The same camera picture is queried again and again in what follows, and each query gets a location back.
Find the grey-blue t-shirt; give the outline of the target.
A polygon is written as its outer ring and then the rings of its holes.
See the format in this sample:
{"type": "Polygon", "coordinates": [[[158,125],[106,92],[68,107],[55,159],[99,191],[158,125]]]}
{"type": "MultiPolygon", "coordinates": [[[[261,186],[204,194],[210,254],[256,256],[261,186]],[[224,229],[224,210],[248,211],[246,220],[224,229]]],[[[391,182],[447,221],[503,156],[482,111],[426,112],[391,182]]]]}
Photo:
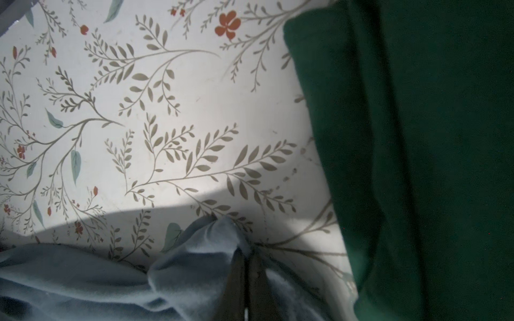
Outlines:
{"type": "Polygon", "coordinates": [[[1,248],[2,320],[214,320],[236,250],[263,262],[281,320],[354,320],[349,290],[322,296],[230,219],[203,217],[146,272],[60,244],[1,248]]]}

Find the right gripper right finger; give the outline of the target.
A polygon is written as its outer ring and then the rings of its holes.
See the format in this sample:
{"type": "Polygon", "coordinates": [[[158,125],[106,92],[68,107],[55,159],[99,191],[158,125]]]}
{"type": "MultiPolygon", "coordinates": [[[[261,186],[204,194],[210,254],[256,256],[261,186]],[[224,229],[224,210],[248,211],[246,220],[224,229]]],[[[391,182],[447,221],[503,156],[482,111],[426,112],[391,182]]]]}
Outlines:
{"type": "Polygon", "coordinates": [[[247,268],[248,319],[255,321],[281,320],[269,279],[258,254],[250,256],[247,268]]]}

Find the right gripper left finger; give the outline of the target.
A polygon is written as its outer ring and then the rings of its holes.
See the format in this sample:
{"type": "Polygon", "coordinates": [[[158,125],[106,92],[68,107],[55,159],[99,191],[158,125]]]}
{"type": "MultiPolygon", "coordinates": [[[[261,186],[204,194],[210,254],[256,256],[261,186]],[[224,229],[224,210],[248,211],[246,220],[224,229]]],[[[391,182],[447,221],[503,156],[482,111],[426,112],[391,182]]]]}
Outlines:
{"type": "Polygon", "coordinates": [[[246,310],[246,260],[236,250],[230,265],[226,287],[214,314],[215,321],[244,321],[246,310]]]}

